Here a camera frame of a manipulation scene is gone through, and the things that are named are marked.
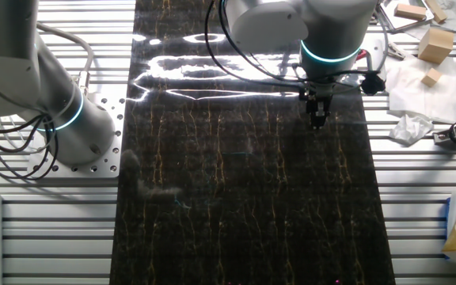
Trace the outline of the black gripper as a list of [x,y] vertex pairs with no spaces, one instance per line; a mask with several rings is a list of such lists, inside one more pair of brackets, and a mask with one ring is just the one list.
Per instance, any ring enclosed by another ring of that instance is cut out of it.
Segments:
[[298,98],[306,102],[306,111],[310,112],[310,126],[322,128],[330,115],[330,104],[333,97],[333,84],[314,83],[299,90]]

